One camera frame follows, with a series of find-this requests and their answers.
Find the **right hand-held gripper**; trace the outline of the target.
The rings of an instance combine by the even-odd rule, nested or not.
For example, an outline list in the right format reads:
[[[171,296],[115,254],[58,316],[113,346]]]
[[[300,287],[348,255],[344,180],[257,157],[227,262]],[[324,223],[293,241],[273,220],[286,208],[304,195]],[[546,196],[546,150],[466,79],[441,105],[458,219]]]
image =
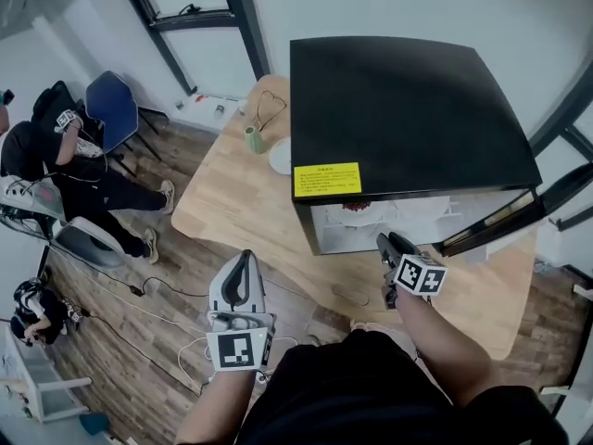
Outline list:
[[[437,296],[448,273],[448,268],[420,250],[406,237],[390,232],[376,238],[382,263],[387,267],[382,287],[385,306],[396,308],[397,289],[400,287],[430,303]]]

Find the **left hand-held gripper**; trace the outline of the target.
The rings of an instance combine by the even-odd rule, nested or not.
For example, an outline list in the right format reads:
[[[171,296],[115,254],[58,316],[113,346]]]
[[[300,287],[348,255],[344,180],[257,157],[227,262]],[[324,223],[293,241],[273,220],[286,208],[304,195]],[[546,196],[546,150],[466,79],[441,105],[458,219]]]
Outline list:
[[[268,364],[276,316],[266,312],[255,254],[245,249],[227,261],[209,286],[207,341],[216,371],[259,370]]]

